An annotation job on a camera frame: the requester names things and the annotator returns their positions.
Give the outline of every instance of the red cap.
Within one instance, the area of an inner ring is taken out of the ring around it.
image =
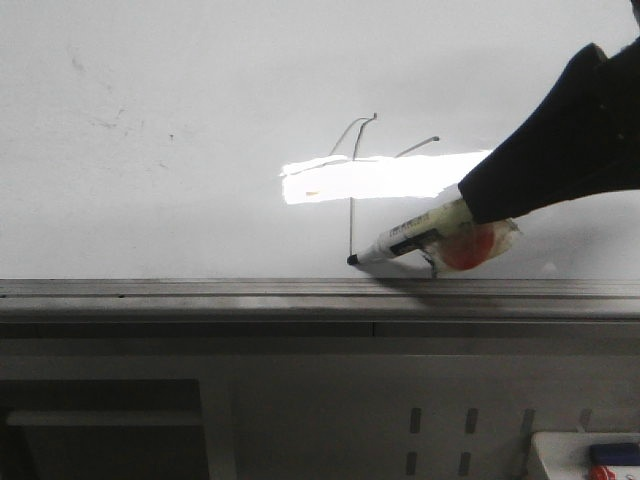
[[[604,465],[596,465],[589,471],[589,480],[616,480],[616,474]]]

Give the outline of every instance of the blue object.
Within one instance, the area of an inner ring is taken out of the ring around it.
[[[594,465],[640,466],[640,445],[637,443],[591,445],[589,456]]]

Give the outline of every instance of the whiteboard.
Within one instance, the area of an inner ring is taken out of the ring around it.
[[[0,277],[428,276],[347,266],[349,201],[287,205],[282,167],[373,112],[365,156],[490,150],[582,46],[636,34],[610,0],[0,0]],[[357,201],[356,248],[438,201]],[[638,210],[534,212],[453,276],[636,279]]]

